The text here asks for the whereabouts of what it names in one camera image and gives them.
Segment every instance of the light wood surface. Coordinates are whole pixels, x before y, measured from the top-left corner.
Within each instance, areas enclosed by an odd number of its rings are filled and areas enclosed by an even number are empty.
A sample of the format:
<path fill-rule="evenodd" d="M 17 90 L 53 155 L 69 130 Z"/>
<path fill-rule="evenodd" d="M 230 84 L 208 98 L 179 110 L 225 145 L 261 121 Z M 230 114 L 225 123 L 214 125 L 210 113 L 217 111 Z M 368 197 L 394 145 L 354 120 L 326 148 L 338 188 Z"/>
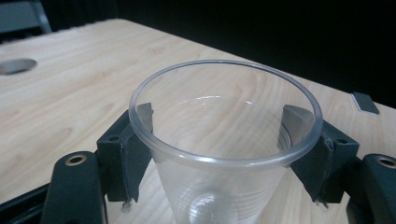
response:
<path fill-rule="evenodd" d="M 0 203 L 50 181 L 53 164 L 73 151 L 96 150 L 96 140 L 128 108 L 135 88 L 176 63 L 246 61 L 232 54 L 129 21 L 104 21 L 0 46 L 0 62 L 32 58 L 35 69 L 0 76 Z M 302 78 L 324 118 L 361 144 L 359 157 L 396 157 L 396 110 L 376 104 L 362 113 L 350 94 Z M 108 203 L 110 223 L 174 223 L 158 173 L 150 163 L 138 203 L 122 213 Z M 260 223 L 347 223 L 345 195 L 329 208 L 310 201 L 287 172 Z"/>

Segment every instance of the black object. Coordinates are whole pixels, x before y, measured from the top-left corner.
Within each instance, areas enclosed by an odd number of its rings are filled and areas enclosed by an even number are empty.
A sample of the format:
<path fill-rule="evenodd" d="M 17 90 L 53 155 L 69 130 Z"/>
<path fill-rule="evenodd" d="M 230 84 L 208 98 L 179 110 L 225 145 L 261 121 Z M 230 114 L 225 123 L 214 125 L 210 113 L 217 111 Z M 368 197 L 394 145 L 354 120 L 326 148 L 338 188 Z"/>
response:
<path fill-rule="evenodd" d="M 150 104 L 137 108 L 152 130 Z M 309 120 L 306 110 L 285 105 L 282 121 Z M 301 137 L 286 129 L 290 140 Z M 104 196 L 111 202 L 138 200 L 139 184 L 151 159 L 136 137 L 128 113 L 97 141 L 98 150 L 75 152 L 57 161 L 51 183 L 0 205 L 1 223 L 107 223 Z M 356 157 L 359 144 L 324 122 L 315 147 L 291 165 L 314 202 L 339 203 L 347 192 L 349 223 L 396 223 L 396 160 Z"/>
<path fill-rule="evenodd" d="M 95 155 L 66 155 L 55 163 L 40 223 L 107 223 L 104 196 Z"/>
<path fill-rule="evenodd" d="M 0 223 L 39 223 L 49 184 L 0 205 Z"/>
<path fill-rule="evenodd" d="M 340 203 L 344 194 L 341 184 L 343 167 L 356 158 L 359 143 L 323 122 L 317 144 L 291 169 L 304 183 L 313 202 Z"/>
<path fill-rule="evenodd" d="M 352 93 L 352 97 L 360 111 L 379 114 L 378 108 L 376 108 L 372 98 L 369 95 L 354 91 Z"/>

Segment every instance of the clear plastic cup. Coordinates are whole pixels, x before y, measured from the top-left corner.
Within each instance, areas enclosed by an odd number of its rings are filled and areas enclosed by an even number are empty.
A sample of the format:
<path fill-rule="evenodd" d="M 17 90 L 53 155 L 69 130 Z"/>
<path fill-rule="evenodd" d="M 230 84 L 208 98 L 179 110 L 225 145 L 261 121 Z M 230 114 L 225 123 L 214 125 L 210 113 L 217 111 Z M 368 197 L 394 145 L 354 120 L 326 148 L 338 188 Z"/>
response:
<path fill-rule="evenodd" d="M 153 132 L 136 111 L 146 103 L 154 110 Z M 284 118 L 289 105 L 304 113 Z M 235 61 L 163 69 L 136 89 L 129 113 L 180 224 L 255 223 L 322 128 L 318 102 L 303 85 L 273 68 Z"/>

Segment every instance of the circular hole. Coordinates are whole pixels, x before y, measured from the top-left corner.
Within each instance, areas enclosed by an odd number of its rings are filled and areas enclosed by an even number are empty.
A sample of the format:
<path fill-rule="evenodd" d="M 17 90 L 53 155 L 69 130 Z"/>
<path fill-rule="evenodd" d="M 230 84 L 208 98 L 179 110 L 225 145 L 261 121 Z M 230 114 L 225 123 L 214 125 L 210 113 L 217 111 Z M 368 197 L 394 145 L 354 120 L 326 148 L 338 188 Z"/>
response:
<path fill-rule="evenodd" d="M 340 143 L 340 144 L 346 144 L 347 140 L 339 138 L 339 139 L 337 139 L 337 142 Z"/>
<path fill-rule="evenodd" d="M 380 157 L 377 159 L 378 163 L 391 169 L 396 169 L 396 160 Z"/>
<path fill-rule="evenodd" d="M 388 160 L 385 160 L 385 159 L 380 159 L 379 161 L 382 162 L 383 164 L 389 165 L 389 166 L 395 166 L 396 165 L 393 161 L 388 161 Z"/>
<path fill-rule="evenodd" d="M 68 166 L 75 166 L 82 164 L 85 160 L 87 160 L 87 157 L 85 155 L 75 155 L 72 157 L 69 157 L 66 161 L 66 165 Z"/>
<path fill-rule="evenodd" d="M 110 141 L 118 141 L 119 137 L 118 136 L 111 136 L 111 137 L 108 138 L 108 140 L 110 140 Z"/>
<path fill-rule="evenodd" d="M 80 162 L 80 161 L 82 161 L 81 157 L 75 157 L 75 158 L 70 160 L 71 163 L 77 163 L 77 162 Z"/>
<path fill-rule="evenodd" d="M 0 63 L 0 75 L 10 76 L 28 71 L 37 66 L 33 59 L 14 59 Z"/>

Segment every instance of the black background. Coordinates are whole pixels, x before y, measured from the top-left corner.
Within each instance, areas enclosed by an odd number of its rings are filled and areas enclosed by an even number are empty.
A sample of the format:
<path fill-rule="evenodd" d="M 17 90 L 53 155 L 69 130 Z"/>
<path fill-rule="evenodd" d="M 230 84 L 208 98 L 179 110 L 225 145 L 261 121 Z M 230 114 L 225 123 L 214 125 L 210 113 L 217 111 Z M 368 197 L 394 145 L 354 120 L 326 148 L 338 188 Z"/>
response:
<path fill-rule="evenodd" d="M 396 108 L 391 1 L 127 1 L 118 15 Z"/>

